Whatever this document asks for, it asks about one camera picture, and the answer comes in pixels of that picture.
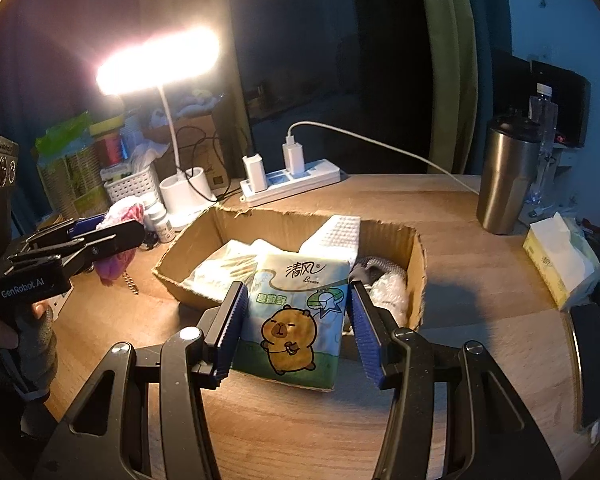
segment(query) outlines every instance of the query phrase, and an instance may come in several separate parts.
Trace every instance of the white basket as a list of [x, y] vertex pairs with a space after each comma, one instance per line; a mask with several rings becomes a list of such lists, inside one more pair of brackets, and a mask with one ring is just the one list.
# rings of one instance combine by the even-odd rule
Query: white basket
[[107, 190], [111, 201], [114, 203], [127, 196], [141, 196], [151, 192], [160, 197], [160, 181], [153, 164], [140, 173], [105, 184], [104, 189]]

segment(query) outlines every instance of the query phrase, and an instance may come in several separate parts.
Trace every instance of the blue wall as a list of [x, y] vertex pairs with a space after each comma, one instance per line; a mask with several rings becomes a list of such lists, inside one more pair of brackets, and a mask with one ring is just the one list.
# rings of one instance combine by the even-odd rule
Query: blue wall
[[591, 82], [589, 127], [574, 168], [556, 181], [561, 200], [600, 223], [600, 11], [593, 0], [509, 0], [513, 54], [573, 70]]

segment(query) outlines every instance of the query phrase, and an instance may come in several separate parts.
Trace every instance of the pink cloth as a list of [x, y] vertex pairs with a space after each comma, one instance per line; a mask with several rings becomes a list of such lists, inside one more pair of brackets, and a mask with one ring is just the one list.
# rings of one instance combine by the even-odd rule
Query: pink cloth
[[[96, 229], [111, 227], [127, 220], [136, 220], [140, 223], [144, 221], [144, 205], [138, 197], [128, 196], [116, 202], [111, 206], [105, 219]], [[128, 251], [114, 254], [109, 258], [95, 262], [94, 266], [102, 284], [107, 286], [113, 285], [113, 281], [122, 276], [135, 256], [136, 250], [129, 249]]]

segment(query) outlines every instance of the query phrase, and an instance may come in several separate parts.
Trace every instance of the wooden table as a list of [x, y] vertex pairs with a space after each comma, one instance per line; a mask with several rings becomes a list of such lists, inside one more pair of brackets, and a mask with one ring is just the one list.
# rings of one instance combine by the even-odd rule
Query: wooden table
[[[479, 178], [465, 179], [479, 186]], [[523, 237], [485, 232], [475, 219], [476, 204], [477, 196], [444, 176], [370, 175], [264, 207], [355, 214], [417, 229], [429, 280], [423, 335], [455, 346], [469, 339], [485, 343], [541, 428], [563, 478], [568, 478], [591, 449], [588, 436], [574, 430], [569, 333], [522, 250]], [[239, 202], [231, 198], [226, 205], [239, 207]], [[198, 313], [179, 306], [151, 276], [164, 250], [139, 253], [130, 266], [138, 296], [124, 282], [105, 288], [94, 274], [75, 278], [75, 290], [55, 326], [59, 371], [47, 405], [56, 418], [110, 346], [122, 340], [138, 347], [162, 343], [197, 321]], [[445, 439], [442, 391], [436, 392], [430, 478], [440, 474]], [[391, 400], [366, 380], [358, 362], [347, 360], [340, 360], [331, 393], [234, 372], [220, 389], [203, 395], [222, 477], [254, 480], [368, 479]], [[153, 426], [156, 397], [150, 399]], [[152, 435], [157, 450], [159, 434]], [[161, 475], [159, 460], [156, 475]]]

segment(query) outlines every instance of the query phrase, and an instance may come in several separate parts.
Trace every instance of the gloved hand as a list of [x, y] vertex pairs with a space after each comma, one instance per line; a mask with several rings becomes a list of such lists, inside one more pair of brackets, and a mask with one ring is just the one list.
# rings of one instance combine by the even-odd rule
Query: gloved hand
[[[16, 308], [20, 334], [0, 320], [0, 383], [11, 383], [24, 400], [43, 398], [58, 371], [53, 311], [48, 303]], [[17, 364], [8, 351], [17, 351]]]

